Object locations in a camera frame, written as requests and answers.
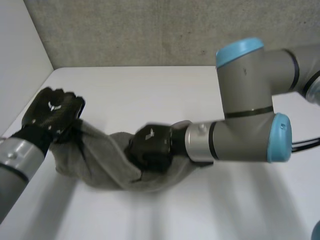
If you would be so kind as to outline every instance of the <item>gray towel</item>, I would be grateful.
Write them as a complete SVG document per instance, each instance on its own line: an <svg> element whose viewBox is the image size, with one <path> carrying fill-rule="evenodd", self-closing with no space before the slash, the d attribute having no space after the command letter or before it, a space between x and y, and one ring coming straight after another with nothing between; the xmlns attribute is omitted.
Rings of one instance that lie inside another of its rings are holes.
<svg viewBox="0 0 320 240"><path fill-rule="evenodd" d="M190 124L181 121L174 128ZM77 120L71 130L72 139L53 143L56 171L77 177L86 184L102 189L128 191L158 191L173 186L196 167L186 157L176 156L166 173L141 172L124 154L132 134L118 132L107 135L83 120Z"/></svg>

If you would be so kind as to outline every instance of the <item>white logo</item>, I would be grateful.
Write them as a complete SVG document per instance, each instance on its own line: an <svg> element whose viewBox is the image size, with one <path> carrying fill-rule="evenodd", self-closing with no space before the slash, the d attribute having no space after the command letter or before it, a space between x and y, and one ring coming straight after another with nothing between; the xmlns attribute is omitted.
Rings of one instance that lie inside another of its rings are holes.
<svg viewBox="0 0 320 240"><path fill-rule="evenodd" d="M147 136L145 136L145 140L148 140L150 138L152 138L155 135L154 130L151 128L150 134L148 134Z"/></svg>
<svg viewBox="0 0 320 240"><path fill-rule="evenodd" d="M52 105L51 105L51 102L48 103L48 106L49 106L51 112L52 112L53 110L58 110L58 109L61 108L61 105L60 105L60 106L52 106Z"/></svg>

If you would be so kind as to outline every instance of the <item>light blue cap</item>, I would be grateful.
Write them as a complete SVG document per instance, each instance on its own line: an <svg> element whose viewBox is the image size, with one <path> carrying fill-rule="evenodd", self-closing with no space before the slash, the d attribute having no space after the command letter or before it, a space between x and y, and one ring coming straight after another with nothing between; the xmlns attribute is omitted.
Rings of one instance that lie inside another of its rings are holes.
<svg viewBox="0 0 320 240"><path fill-rule="evenodd" d="M286 162L292 151L292 130L289 118L277 113L273 119L267 149L267 161Z"/></svg>
<svg viewBox="0 0 320 240"><path fill-rule="evenodd" d="M223 65L240 58L243 55L263 47L264 43L257 37L245 38L231 43L216 52L216 67L222 67Z"/></svg>

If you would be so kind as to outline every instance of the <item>gray wall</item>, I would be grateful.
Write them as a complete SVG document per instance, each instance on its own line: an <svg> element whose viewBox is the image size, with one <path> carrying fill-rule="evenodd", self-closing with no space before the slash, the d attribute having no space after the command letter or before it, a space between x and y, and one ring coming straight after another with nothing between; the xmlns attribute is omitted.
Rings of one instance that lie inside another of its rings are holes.
<svg viewBox="0 0 320 240"><path fill-rule="evenodd" d="M267 49L320 43L319 0L25 0L55 69L214 65L257 36Z"/></svg>

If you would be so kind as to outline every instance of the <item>white table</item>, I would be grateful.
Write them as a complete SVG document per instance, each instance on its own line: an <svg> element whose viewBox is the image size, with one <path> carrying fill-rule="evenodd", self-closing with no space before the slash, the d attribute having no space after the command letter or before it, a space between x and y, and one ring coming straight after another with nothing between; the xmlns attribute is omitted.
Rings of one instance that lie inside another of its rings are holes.
<svg viewBox="0 0 320 240"><path fill-rule="evenodd" d="M82 118L107 134L146 122L223 117L216 70L93 67L54 71L41 88L82 95ZM320 108L273 99L295 141L320 136ZM24 111L7 130L20 128ZM320 147L288 163L216 162L159 193L103 191L55 172L49 153L7 218L1 240L307 240L320 220Z"/></svg>

